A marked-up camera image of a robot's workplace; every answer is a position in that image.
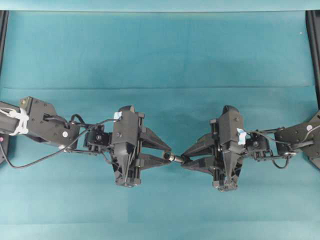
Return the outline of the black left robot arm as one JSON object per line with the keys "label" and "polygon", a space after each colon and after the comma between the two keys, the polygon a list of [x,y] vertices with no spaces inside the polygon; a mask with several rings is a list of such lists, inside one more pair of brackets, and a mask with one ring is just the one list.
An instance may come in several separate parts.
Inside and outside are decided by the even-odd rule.
{"label": "black left robot arm", "polygon": [[57,147],[60,153],[102,155],[112,165],[115,183],[132,188],[141,184],[141,171],[171,163],[171,148],[144,126],[145,115],[128,105],[111,119],[86,123],[78,114],[70,120],[59,116],[54,106],[34,97],[20,100],[19,106],[0,103],[0,161],[13,165],[8,157],[10,137],[24,135],[37,142]]}

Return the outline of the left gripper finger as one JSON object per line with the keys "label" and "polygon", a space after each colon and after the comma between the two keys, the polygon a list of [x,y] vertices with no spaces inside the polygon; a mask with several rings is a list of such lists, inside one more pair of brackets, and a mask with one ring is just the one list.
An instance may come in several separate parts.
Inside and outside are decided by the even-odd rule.
{"label": "left gripper finger", "polygon": [[142,170],[170,164],[171,161],[151,154],[139,153],[136,158],[136,175]]}
{"label": "left gripper finger", "polygon": [[142,127],[139,135],[143,148],[150,148],[170,152],[172,149],[162,141],[150,128]]}

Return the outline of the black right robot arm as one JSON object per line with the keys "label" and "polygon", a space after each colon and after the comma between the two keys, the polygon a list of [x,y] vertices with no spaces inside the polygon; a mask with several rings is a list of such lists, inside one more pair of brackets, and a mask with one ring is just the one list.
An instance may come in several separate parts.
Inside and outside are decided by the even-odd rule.
{"label": "black right robot arm", "polygon": [[220,192],[238,188],[243,160],[272,161],[285,169],[292,157],[303,152],[316,166],[320,163],[320,115],[291,127],[245,130],[239,110],[225,105],[219,118],[210,121],[211,131],[200,137],[181,156],[181,166],[213,177]]}

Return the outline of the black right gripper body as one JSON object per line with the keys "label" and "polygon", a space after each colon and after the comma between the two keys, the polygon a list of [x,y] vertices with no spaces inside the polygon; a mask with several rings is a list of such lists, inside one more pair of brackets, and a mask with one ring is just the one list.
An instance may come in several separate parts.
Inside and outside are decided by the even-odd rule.
{"label": "black right gripper body", "polygon": [[238,145],[235,141],[220,144],[218,119],[210,121],[211,132],[217,133],[219,136],[219,157],[215,157],[215,159],[221,164],[221,172],[213,176],[212,185],[220,192],[234,191],[238,188],[238,178],[246,148],[245,144]]}

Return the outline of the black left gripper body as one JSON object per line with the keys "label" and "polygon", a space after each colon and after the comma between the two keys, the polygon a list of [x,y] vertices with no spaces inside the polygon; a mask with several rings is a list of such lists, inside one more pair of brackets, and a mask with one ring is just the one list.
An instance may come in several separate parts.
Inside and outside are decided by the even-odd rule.
{"label": "black left gripper body", "polygon": [[[114,117],[116,119],[115,122],[117,122],[121,117],[121,113],[118,111],[115,112]],[[140,131],[139,123],[140,120],[138,116],[138,136],[136,145],[130,144],[128,142],[113,144],[111,137],[111,145],[113,149],[112,159],[115,160],[115,163],[118,166],[118,168],[114,170],[115,183],[122,187],[135,187],[141,183],[141,180],[139,180],[136,175],[136,167],[132,166],[132,163],[137,156],[137,146]]]}

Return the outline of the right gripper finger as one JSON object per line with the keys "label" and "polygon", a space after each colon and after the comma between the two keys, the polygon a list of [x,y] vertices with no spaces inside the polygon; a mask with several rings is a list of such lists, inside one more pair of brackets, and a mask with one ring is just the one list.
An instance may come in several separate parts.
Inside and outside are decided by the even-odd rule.
{"label": "right gripper finger", "polygon": [[181,164],[181,167],[191,171],[206,173],[215,177],[222,171],[222,165],[215,158],[199,158],[188,160]]}
{"label": "right gripper finger", "polygon": [[219,135],[218,133],[206,133],[196,143],[184,151],[181,155],[184,159],[191,157],[211,155],[219,157]]}

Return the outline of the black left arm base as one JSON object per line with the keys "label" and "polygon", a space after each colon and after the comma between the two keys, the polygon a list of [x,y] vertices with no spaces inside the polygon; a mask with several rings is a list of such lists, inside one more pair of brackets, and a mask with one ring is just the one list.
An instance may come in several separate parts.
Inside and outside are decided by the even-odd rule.
{"label": "black left arm base", "polygon": [[0,164],[8,163],[9,160],[10,136],[8,134],[0,134]]}

